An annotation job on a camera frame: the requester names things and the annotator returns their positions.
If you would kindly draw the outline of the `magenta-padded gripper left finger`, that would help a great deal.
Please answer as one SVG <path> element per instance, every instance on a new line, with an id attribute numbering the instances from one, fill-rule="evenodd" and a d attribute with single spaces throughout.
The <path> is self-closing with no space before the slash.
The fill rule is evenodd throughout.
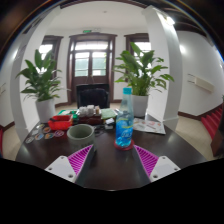
<path id="1" fill-rule="evenodd" d="M 84 147 L 70 156 L 59 156 L 46 171 L 75 184 L 83 184 L 94 156 L 94 146 Z"/>

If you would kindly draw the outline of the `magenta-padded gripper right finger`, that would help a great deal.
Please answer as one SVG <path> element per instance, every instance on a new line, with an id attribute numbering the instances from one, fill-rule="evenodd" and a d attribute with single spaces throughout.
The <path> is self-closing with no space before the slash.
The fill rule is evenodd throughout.
<path id="1" fill-rule="evenodd" d="M 155 182 L 180 170 L 167 156 L 158 157 L 137 145 L 134 146 L 133 156 L 136 160 L 139 174 L 146 183 Z"/>

